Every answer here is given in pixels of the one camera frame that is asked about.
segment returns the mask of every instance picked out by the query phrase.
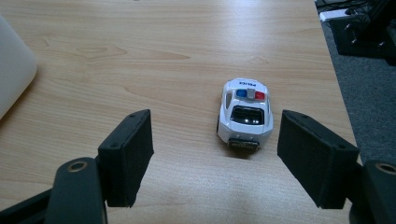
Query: police car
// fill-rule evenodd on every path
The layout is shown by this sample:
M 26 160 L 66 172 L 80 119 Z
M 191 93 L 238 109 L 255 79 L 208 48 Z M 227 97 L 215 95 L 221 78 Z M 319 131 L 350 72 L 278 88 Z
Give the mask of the police car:
M 229 148 L 257 150 L 274 127 L 270 93 L 257 80 L 236 78 L 223 88 L 217 132 Z

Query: blue light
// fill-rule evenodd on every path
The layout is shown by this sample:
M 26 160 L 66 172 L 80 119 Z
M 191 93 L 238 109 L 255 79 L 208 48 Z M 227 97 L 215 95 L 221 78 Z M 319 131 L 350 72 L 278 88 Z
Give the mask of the blue light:
M 247 90 L 237 90 L 236 91 L 236 96 L 238 96 L 238 97 L 245 98 L 245 97 L 247 97 L 247 94 L 248 94 Z

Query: license plate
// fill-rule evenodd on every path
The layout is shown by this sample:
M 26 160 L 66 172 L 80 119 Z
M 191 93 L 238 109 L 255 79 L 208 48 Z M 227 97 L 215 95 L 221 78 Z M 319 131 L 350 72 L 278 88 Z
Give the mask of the license plate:
M 242 150 L 257 150 L 259 148 L 258 142 L 242 141 L 237 139 L 230 139 L 228 141 L 228 147 L 231 149 L 242 149 Z

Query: wood grain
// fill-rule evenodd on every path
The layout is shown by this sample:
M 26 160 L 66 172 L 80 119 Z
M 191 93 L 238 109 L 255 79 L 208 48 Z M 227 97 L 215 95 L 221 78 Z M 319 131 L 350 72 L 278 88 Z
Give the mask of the wood grain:
M 0 210 L 149 108 L 155 154 L 136 204 L 108 209 L 110 223 L 347 223 L 349 202 L 317 209 L 276 155 L 283 109 L 355 144 L 312 1 L 2 0 L 0 13 L 38 63 L 0 121 Z M 274 132 L 254 154 L 216 135 L 235 77 L 271 92 Z

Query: black plastic part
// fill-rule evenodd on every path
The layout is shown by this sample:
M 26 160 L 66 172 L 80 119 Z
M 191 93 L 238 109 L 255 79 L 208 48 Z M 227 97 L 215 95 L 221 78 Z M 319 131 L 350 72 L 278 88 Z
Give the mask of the black plastic part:
M 277 155 L 321 208 L 342 209 L 359 150 L 307 115 L 284 110 Z
M 373 40 L 362 38 L 368 23 L 360 21 L 330 21 L 337 51 L 341 55 L 370 58 L 396 59 L 396 47 L 389 33 L 385 30 Z
M 361 210 L 356 204 L 352 204 L 349 211 L 350 224 L 374 224 L 375 220 L 371 210 Z
M 110 207 L 132 206 L 154 153 L 150 111 L 127 116 L 98 148 L 104 197 Z
M 345 191 L 348 199 L 355 205 L 356 210 L 370 214 L 367 197 L 361 185 L 362 166 L 356 162 L 355 168 L 345 178 Z
M 15 204 L 0 212 L 0 223 L 44 223 L 47 206 L 50 200 L 48 189 L 21 203 Z
M 45 223 L 107 223 L 95 159 L 76 159 L 58 169 Z
M 375 223 L 396 223 L 396 165 L 367 161 L 361 181 Z

